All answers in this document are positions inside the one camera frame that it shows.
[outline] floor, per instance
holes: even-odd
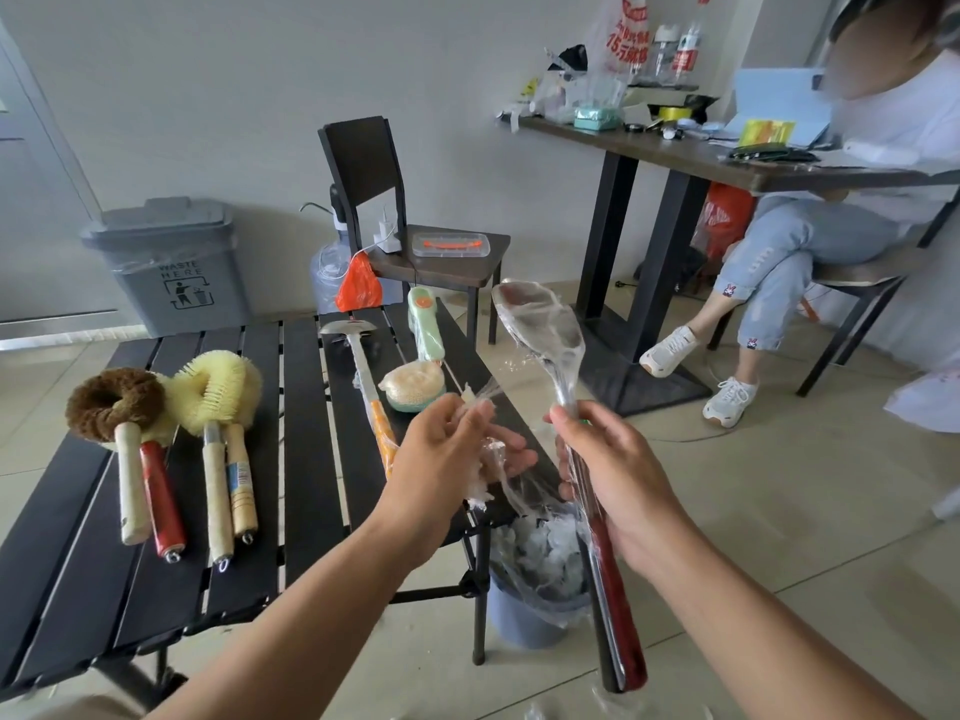
[[[558,290],[569,299],[575,285]],[[631,296],[611,289],[607,303],[625,314]],[[677,299],[665,327],[697,305]],[[479,331],[486,333],[485,318]],[[694,354],[691,370],[713,383],[711,372],[728,376],[735,334],[730,328],[714,354]],[[960,522],[936,524],[929,508],[960,483],[960,439],[883,411],[911,374],[868,349],[848,367],[830,369],[809,398],[796,397],[829,335],[798,317],[782,355],[765,364],[758,400],[731,432],[704,423],[699,404],[630,421],[651,441],[684,506],[729,556],[921,714],[953,718],[960,707]],[[113,348],[0,352],[0,537],[65,433],[69,392],[101,370]],[[480,353],[549,441],[540,426],[551,400],[544,375],[509,338]],[[443,549],[408,588],[455,582],[464,567],[459,547]],[[474,667],[473,603],[447,599],[390,606],[325,717],[520,720],[534,703],[556,720],[742,717],[663,601],[639,578],[628,576],[627,584],[651,680],[624,702],[594,691],[591,626],[575,626],[557,647],[536,653],[513,649],[488,629],[486,665]],[[242,632],[186,639],[172,647],[171,662],[195,673]],[[51,692],[110,691],[90,672],[27,702]]]

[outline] jeans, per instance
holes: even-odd
[[[744,349],[780,347],[787,322],[810,286],[813,263],[873,260],[900,237],[892,219],[845,202],[768,196],[713,289],[749,301],[737,342]]]

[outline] metal ladle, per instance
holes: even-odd
[[[553,380],[558,404],[580,419],[574,390],[586,352],[577,316],[557,294],[540,283],[509,281],[493,288],[493,305],[503,326],[518,344],[530,350]],[[570,482],[590,544],[581,542],[588,556],[593,616],[600,644],[601,673],[611,692],[639,690],[647,669],[637,628],[607,530],[607,515],[594,493],[583,458],[566,447]]]

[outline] right hand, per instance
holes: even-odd
[[[579,407],[580,417],[590,424],[571,418],[559,406],[545,417],[558,434],[560,475],[567,482],[560,486],[560,495],[573,497],[568,484],[570,445],[590,470],[614,546],[631,569],[649,578],[663,531],[692,529],[693,523],[643,435],[594,401],[581,401]]]

